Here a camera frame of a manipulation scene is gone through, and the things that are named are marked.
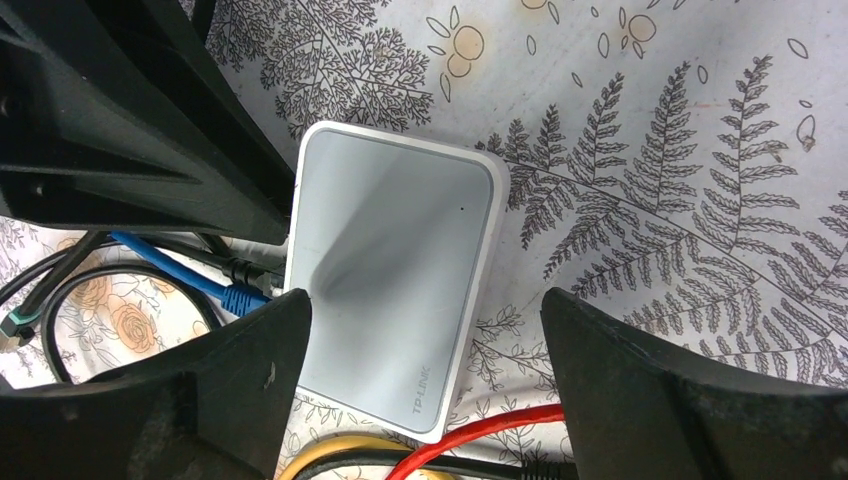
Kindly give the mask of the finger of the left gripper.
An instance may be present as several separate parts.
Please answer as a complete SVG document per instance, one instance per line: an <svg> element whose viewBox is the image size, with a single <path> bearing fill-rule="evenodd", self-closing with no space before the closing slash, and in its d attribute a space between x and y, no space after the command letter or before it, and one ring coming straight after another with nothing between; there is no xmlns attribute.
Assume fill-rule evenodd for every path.
<svg viewBox="0 0 848 480"><path fill-rule="evenodd" d="M214 10L3 1L2 214L282 243L295 176L205 48Z"/></svg>

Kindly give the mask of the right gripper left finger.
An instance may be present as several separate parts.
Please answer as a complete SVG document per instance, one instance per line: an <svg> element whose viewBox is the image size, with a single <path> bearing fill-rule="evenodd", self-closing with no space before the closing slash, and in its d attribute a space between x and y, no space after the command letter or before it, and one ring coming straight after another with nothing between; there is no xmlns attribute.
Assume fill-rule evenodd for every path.
<svg viewBox="0 0 848 480"><path fill-rule="evenodd" d="M310 337L294 289L89 379L4 393L5 479L269 479Z"/></svg>

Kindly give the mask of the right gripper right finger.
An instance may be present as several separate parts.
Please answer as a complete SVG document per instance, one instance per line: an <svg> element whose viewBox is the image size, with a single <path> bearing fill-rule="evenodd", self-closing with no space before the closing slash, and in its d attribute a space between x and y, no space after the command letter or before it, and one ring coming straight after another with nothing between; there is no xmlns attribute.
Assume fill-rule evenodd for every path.
<svg viewBox="0 0 848 480"><path fill-rule="evenodd" d="M541 323L583 479L843 479L847 394L729 366L559 288Z"/></svg>

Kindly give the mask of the white network switch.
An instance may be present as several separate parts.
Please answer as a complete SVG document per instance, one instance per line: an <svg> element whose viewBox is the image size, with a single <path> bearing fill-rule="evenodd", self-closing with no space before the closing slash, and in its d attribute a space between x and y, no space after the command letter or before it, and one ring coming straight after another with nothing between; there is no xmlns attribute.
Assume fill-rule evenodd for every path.
<svg viewBox="0 0 848 480"><path fill-rule="evenodd" d="M491 269L505 162L335 121L301 140L285 269L312 327L298 388L438 441Z"/></svg>

